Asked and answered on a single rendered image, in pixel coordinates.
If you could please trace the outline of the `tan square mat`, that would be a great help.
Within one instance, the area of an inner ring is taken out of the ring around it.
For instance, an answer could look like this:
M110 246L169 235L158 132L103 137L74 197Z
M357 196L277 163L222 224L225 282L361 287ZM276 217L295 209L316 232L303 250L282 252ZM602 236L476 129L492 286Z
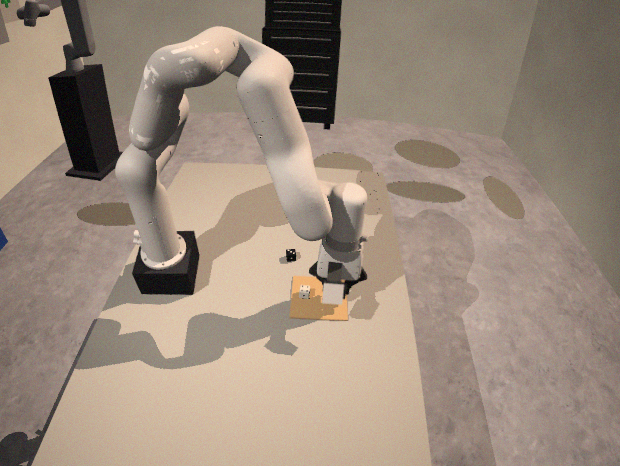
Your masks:
M309 299L299 298L301 284L310 285ZM322 304L322 289L316 277L293 276L290 318L348 321L347 295L342 305Z

